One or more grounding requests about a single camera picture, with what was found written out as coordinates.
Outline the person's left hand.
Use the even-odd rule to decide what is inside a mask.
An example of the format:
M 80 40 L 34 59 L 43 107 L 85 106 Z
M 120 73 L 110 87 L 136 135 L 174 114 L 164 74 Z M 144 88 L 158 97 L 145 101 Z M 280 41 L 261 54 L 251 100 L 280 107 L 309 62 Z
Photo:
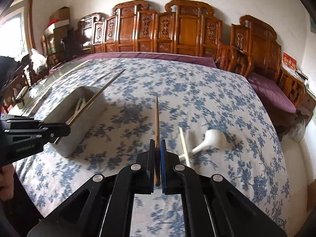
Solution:
M 1 192 L 0 198 L 6 201 L 13 198 L 14 191 L 14 166 L 12 164 L 1 167 Z

